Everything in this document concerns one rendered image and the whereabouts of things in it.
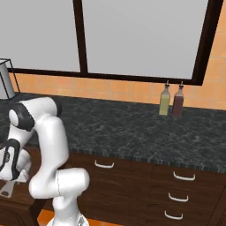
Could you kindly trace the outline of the dark red vinegar bottle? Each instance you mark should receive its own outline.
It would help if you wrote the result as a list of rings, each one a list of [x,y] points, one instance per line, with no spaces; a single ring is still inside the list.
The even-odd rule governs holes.
[[[184,104],[183,88],[184,88],[184,85],[180,84],[178,91],[175,93],[173,108],[172,108],[173,117],[180,117],[182,114],[182,108]]]

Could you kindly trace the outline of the dark framed window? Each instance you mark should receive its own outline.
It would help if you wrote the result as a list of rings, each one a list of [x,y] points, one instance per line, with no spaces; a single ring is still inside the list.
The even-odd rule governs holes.
[[[75,29],[77,33],[78,52],[79,52],[79,71],[78,72],[64,72],[41,69],[23,69],[15,68],[13,64],[9,68],[9,72],[38,74],[74,78],[88,78],[88,79],[112,79],[112,80],[126,80],[138,82],[154,82],[179,84],[181,81],[185,85],[201,86],[203,84],[205,73],[207,70],[207,63],[210,57],[211,48],[213,47],[216,28],[220,18],[223,0],[208,0],[206,15],[204,18],[204,25],[202,28],[198,52],[196,54],[196,61],[192,70],[192,77],[190,79],[174,79],[174,78],[160,78],[154,76],[141,75],[119,75],[110,73],[90,72],[87,67],[87,42],[85,41],[86,32],[84,28],[84,13],[82,0],[72,0]]]

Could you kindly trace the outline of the yellow oil bottle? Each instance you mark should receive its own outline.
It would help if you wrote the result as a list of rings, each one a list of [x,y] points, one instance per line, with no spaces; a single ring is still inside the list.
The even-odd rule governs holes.
[[[170,84],[166,83],[164,85],[164,90],[161,93],[161,99],[160,99],[160,108],[159,108],[159,114],[161,116],[167,116],[169,112],[169,105],[170,105]]]

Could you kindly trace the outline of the dark wood drawer front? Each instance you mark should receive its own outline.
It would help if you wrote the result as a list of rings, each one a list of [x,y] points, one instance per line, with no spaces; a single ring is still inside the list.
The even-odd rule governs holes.
[[[192,177],[195,174],[194,181],[184,181],[173,177],[173,171],[183,177]],[[183,188],[201,188],[222,186],[221,176],[217,173],[205,172],[197,169],[185,169],[164,165],[154,165],[152,167],[151,178],[165,185],[176,185]]]
[[[164,210],[169,215],[180,216],[181,221],[171,220],[164,215]],[[148,204],[142,219],[144,226],[207,226],[211,214],[196,209],[186,209],[178,206],[165,206],[161,204]]]
[[[173,197],[180,199],[185,199],[188,195],[189,200],[185,203],[170,200],[168,192],[170,192]],[[161,203],[176,203],[178,205],[190,205],[194,207],[212,207],[218,201],[218,195],[215,193],[187,190],[163,185],[151,185],[148,191],[148,198]]]

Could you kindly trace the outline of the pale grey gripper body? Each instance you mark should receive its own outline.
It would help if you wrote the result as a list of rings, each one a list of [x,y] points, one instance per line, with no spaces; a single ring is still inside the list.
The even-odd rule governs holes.
[[[11,197],[15,182],[8,181],[1,189],[0,189],[0,196],[2,197]]]

